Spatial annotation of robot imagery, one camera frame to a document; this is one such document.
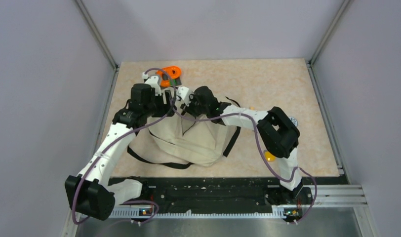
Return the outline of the orange toy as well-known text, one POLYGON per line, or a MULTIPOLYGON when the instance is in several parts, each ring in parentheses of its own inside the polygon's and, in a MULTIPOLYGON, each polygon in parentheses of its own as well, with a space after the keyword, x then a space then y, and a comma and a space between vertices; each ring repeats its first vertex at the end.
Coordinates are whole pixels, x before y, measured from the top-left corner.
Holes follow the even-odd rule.
POLYGON ((162 68, 156 72, 162 78, 160 86, 163 88, 181 85, 181 69, 177 66, 169 66, 162 68))

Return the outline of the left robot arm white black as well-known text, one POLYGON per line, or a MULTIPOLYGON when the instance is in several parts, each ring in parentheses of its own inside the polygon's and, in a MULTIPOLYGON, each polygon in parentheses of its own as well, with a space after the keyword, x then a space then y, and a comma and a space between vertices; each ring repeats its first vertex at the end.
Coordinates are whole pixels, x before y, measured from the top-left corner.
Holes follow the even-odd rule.
POLYGON ((65 181, 65 190, 72 219, 79 224, 76 214, 106 220, 114 207, 139 198, 143 184, 134 179, 109 185, 109 179, 122 154, 146 129, 174 113, 177 90, 160 89, 158 85, 137 83, 130 91, 125 106, 118 110, 108 133, 87 165, 65 181))

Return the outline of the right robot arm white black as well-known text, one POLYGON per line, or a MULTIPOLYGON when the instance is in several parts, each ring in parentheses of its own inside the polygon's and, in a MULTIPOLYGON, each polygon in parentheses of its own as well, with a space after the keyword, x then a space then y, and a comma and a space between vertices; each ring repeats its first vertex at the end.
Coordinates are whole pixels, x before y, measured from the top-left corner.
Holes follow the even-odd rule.
POLYGON ((206 121, 253 131, 258 152, 267 169, 290 192, 302 188, 297 152, 300 131, 279 107, 258 111, 220 102, 207 86, 181 97, 184 111, 206 121))

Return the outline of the beige canvas backpack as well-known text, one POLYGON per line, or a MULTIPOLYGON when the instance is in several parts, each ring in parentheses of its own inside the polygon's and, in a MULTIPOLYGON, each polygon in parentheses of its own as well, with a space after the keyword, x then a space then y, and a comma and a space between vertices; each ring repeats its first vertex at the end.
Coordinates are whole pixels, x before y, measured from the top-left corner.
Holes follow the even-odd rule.
POLYGON ((180 111, 178 115, 149 118, 155 125, 146 128, 161 152, 179 159, 180 163, 155 160, 155 156, 142 157, 131 146, 127 153, 138 161, 148 164, 163 165, 173 169, 187 169, 191 165, 209 167, 220 158, 227 157, 240 135, 240 127, 224 126, 207 121, 205 115, 192 116, 180 111))

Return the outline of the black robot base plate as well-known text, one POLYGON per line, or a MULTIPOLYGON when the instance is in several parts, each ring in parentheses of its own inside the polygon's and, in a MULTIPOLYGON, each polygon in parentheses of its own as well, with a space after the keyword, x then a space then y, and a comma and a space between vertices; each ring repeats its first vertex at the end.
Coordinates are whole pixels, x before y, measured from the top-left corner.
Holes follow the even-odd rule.
POLYGON ((277 206, 305 207, 314 194, 311 178, 289 194, 270 177, 133 177, 142 183, 137 200, 157 203, 160 214, 255 214, 271 213, 277 206))

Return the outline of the yellow eraser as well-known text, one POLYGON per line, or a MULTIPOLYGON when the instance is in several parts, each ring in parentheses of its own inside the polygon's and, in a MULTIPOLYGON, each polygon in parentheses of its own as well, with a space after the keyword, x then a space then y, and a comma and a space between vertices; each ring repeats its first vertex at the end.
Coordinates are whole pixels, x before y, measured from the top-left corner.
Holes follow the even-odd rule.
POLYGON ((273 154, 271 154, 269 151, 264 152, 264 157, 267 162, 273 162, 276 160, 276 157, 273 154))

